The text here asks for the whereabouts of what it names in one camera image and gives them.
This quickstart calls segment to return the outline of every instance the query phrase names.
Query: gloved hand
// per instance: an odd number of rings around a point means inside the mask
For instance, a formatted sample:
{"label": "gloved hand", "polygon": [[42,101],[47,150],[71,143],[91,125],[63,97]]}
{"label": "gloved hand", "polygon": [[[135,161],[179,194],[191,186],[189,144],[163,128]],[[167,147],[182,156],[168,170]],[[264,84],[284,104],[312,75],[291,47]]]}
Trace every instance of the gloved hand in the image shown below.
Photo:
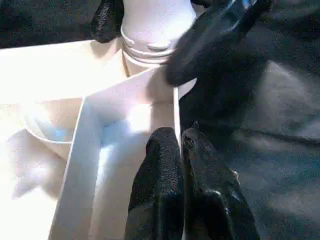
{"label": "gloved hand", "polygon": [[273,0],[231,0],[224,6],[211,6],[178,41],[167,63],[167,81],[179,86],[216,62],[228,59],[233,47],[272,3]]}
{"label": "gloved hand", "polygon": [[217,157],[197,128],[186,130],[182,142],[186,192],[174,130],[159,128],[151,135],[146,157],[133,181],[125,239],[180,240],[185,193],[188,238],[258,239],[235,173]]}
{"label": "gloved hand", "polygon": [[208,236],[212,240],[259,239],[238,175],[217,155],[204,134],[197,127],[185,130],[182,148],[187,169],[185,181],[190,188],[186,204],[187,235],[202,239]]}
{"label": "gloved hand", "polygon": [[157,129],[132,185],[126,240],[180,240],[184,228],[184,183],[175,131]]}

